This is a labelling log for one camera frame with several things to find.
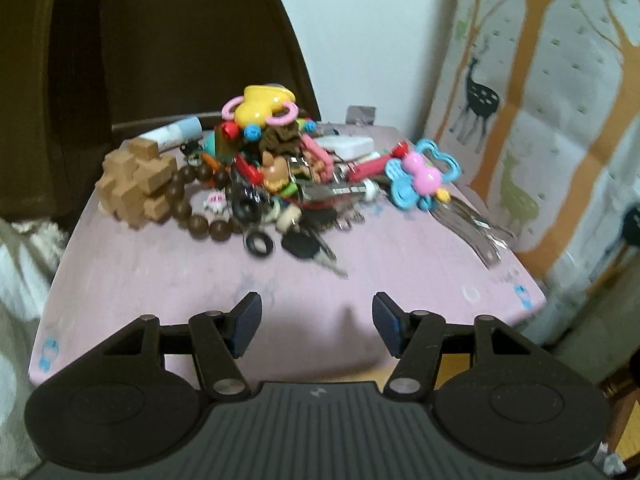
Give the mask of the yellow duck rattle toy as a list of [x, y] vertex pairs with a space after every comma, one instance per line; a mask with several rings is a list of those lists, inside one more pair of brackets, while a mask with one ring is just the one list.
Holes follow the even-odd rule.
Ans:
[[242, 96], [229, 100], [221, 109], [226, 122], [235, 122], [239, 127], [250, 125], [284, 127], [295, 122], [299, 113], [294, 93], [281, 86], [252, 84], [244, 89]]

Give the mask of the black key bunch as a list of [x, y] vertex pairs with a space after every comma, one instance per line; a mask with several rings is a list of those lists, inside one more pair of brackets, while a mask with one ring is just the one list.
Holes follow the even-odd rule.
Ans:
[[312, 261], [339, 278], [348, 278], [348, 272], [340, 267], [337, 258], [332, 257], [322, 245], [322, 238], [311, 229], [292, 226], [282, 235], [281, 246], [300, 261]]

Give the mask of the grey polka dot blanket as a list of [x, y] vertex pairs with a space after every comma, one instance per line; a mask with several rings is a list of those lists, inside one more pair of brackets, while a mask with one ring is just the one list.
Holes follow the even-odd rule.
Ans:
[[39, 464], [24, 408], [28, 366], [67, 234], [49, 219], [1, 222], [1, 477], [21, 479]]

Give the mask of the white rectangular box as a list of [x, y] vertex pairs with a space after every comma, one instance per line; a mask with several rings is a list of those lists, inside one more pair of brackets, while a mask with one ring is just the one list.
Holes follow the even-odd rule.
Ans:
[[360, 159], [375, 150], [370, 136], [319, 136], [316, 143], [330, 154], [341, 160]]

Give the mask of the blue pink teether toy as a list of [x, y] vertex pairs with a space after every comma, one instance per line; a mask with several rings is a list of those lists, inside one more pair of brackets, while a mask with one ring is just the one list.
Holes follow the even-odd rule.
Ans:
[[430, 211], [450, 202], [446, 184], [461, 176], [461, 168], [434, 141], [422, 139], [405, 155], [386, 162], [384, 176], [390, 180], [390, 201], [398, 209]]

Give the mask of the wooden burr puzzle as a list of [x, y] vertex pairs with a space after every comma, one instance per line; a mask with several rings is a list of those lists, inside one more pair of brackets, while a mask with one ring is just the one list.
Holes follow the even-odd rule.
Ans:
[[104, 214], [136, 230], [169, 216], [166, 192], [178, 166], [174, 156], [160, 154], [156, 142], [134, 138], [107, 153], [102, 169], [94, 192]]

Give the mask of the white blue tube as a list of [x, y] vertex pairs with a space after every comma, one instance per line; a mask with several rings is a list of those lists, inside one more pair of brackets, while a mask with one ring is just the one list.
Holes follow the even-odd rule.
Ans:
[[181, 144], [200, 140], [203, 127], [196, 116], [172, 122], [169, 125], [140, 134], [140, 138], [155, 142], [160, 152], [178, 148]]

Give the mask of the deer print curtain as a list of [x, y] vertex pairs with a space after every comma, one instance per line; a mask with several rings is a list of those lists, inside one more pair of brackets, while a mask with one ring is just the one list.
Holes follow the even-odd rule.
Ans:
[[546, 298], [526, 334], [555, 342], [634, 253], [639, 0], [456, 0], [452, 17], [424, 133], [514, 233]]

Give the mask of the burger keychain toy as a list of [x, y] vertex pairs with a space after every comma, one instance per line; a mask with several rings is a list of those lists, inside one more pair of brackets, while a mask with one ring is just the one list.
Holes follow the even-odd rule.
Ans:
[[288, 158], [262, 152], [262, 186], [272, 194], [282, 192], [291, 183]]

